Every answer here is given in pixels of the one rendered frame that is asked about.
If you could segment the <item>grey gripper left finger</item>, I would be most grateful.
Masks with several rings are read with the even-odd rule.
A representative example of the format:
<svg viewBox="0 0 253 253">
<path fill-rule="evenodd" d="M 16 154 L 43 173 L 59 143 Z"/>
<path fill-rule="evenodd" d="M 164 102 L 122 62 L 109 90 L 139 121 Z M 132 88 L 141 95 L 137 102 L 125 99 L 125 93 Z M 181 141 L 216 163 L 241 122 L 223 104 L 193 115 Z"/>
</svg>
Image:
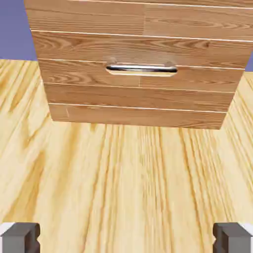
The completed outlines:
<svg viewBox="0 0 253 253">
<path fill-rule="evenodd" d="M 4 222 L 0 224 L 0 253 L 40 253 L 38 223 Z"/>
</svg>

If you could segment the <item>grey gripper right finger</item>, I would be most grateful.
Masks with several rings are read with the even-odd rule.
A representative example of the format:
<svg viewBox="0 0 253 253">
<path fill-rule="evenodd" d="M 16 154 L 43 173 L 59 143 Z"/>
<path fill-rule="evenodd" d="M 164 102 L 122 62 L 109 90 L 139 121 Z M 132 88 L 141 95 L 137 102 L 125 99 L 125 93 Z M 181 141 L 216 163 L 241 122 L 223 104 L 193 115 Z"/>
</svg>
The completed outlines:
<svg viewBox="0 0 253 253">
<path fill-rule="evenodd" d="M 212 253 L 253 253 L 253 224 L 214 223 Z"/>
</svg>

